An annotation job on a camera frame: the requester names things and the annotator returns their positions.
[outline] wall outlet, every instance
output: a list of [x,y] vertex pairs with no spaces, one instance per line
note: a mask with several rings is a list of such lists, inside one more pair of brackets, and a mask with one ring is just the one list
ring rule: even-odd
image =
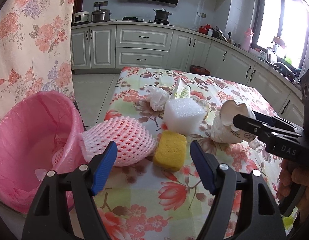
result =
[[93,3],[93,7],[101,7],[101,6],[108,6],[108,1]]
[[197,16],[205,19],[207,15],[205,13],[197,12]]

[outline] floral tablecloth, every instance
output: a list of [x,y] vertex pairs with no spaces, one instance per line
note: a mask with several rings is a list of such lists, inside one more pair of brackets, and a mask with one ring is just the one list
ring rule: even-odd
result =
[[[279,182],[281,158],[265,151],[260,142],[255,150],[247,142],[218,144],[209,138],[205,128],[211,125],[222,104],[234,99],[246,102],[263,114],[277,114],[254,89],[218,78],[172,70],[123,68],[105,119],[130,116],[138,119],[158,141],[167,129],[162,120],[163,111],[154,112],[146,102],[147,85],[172,93],[178,78],[191,87],[191,94],[210,104],[205,126],[198,127],[187,138],[187,157],[182,169],[171,173],[156,167],[152,157],[123,168],[113,168],[105,189],[95,202],[112,239],[133,240],[192,240],[195,239],[209,213],[213,196],[204,189],[189,154],[189,145],[198,140],[202,149],[214,154],[220,163],[234,170],[250,173],[261,171],[273,195]],[[225,237],[234,233],[241,193],[235,194],[232,214]],[[285,222],[287,229],[293,218]]]

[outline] curtain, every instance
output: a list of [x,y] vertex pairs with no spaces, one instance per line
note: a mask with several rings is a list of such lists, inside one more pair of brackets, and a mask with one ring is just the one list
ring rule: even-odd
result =
[[0,11],[0,120],[22,99],[56,90],[75,100],[70,63],[74,0],[7,0]]

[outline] stainless steel pot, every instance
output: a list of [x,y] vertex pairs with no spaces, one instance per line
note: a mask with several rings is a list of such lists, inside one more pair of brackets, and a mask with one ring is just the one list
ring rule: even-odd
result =
[[155,19],[161,20],[161,21],[167,21],[168,16],[172,14],[172,13],[167,12],[166,9],[154,10],[154,11],[156,12]]
[[110,20],[110,15],[111,13],[108,9],[96,10],[91,13],[91,21],[93,23],[108,22]]

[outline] human hand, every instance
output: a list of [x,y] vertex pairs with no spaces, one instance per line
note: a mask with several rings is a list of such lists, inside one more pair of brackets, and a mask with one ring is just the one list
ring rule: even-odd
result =
[[292,174],[288,171],[288,161],[283,160],[281,163],[281,172],[279,175],[280,183],[277,191],[277,198],[282,200],[290,194],[291,183],[306,186],[304,195],[300,202],[297,204],[297,208],[300,210],[300,222],[304,222],[309,215],[309,169],[295,168]]

